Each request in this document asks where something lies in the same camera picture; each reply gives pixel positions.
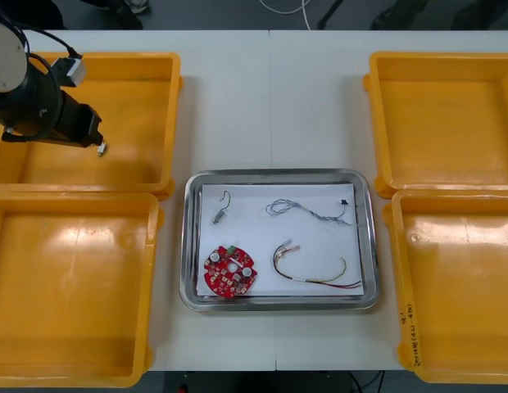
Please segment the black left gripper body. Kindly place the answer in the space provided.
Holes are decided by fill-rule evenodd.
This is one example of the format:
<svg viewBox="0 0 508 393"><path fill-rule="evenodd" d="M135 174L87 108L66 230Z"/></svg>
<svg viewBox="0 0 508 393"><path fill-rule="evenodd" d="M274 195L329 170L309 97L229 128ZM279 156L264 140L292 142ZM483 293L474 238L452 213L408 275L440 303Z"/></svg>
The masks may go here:
<svg viewBox="0 0 508 393"><path fill-rule="evenodd" d="M77 102L62 91L62 108L57 125L52 130L52 142L71 147L97 146L103 138L98 127L99 114L89 105Z"/></svg>

